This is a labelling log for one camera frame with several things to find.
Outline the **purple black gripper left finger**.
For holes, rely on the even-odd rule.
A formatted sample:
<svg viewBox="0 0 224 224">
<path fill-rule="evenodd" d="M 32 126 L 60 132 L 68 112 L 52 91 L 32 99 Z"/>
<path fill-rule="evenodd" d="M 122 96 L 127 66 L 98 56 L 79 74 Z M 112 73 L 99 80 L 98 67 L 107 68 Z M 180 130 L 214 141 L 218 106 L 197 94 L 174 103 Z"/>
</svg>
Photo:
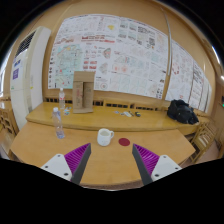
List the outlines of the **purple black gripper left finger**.
<svg viewBox="0 0 224 224">
<path fill-rule="evenodd" d="M 87 143 L 65 155 L 56 154 L 42 166 L 42 169 L 79 185 L 90 154 L 91 144 Z"/>
</svg>

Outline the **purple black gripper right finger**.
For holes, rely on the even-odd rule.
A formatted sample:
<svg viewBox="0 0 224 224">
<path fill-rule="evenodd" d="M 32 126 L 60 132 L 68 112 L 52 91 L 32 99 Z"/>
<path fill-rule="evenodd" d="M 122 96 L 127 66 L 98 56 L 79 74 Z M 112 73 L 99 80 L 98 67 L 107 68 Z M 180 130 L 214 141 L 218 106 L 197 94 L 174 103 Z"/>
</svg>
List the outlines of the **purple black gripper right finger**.
<svg viewBox="0 0 224 224">
<path fill-rule="evenodd" d="M 181 167 L 168 155 L 158 156 L 154 152 L 137 144 L 133 145 L 132 154 L 135 158 L 143 185 L 148 185 L 181 170 Z"/>
</svg>

